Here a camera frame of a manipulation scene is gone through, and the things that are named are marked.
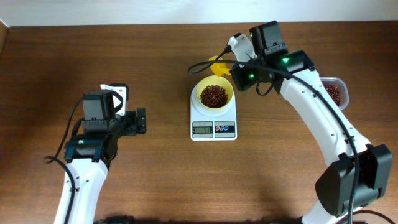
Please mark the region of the yellow plastic measuring scoop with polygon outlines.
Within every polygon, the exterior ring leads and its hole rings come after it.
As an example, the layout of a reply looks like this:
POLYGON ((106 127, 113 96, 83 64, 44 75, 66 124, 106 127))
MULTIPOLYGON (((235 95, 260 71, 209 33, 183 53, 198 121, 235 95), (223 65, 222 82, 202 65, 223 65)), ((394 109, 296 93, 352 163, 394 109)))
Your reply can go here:
POLYGON ((213 63, 210 65, 210 69, 217 77, 222 77, 223 75, 231 76, 230 69, 225 63, 213 63))

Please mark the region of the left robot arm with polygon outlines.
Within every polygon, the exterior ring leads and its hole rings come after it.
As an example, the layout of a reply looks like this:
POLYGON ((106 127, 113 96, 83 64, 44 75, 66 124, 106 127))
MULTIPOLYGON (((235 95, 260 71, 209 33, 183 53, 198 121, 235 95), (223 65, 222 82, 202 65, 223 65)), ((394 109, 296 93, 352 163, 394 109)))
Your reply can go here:
POLYGON ((75 123, 60 163, 65 178, 55 223, 94 222, 101 188, 118 153, 118 139, 147 131, 145 109, 128 111, 128 100, 125 84, 102 84, 79 100, 84 116, 75 123))

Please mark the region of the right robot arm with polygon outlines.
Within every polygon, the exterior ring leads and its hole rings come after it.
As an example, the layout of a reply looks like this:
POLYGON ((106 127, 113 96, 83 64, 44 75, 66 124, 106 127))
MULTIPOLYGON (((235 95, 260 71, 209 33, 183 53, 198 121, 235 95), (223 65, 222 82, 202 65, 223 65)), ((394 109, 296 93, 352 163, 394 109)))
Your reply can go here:
POLYGON ((303 50, 289 51, 276 21, 235 34, 228 47, 237 89, 270 83, 313 134, 326 162, 315 184, 317 202, 302 223, 352 223, 355 214, 384 196, 392 167, 387 146, 372 145, 341 112, 303 50))

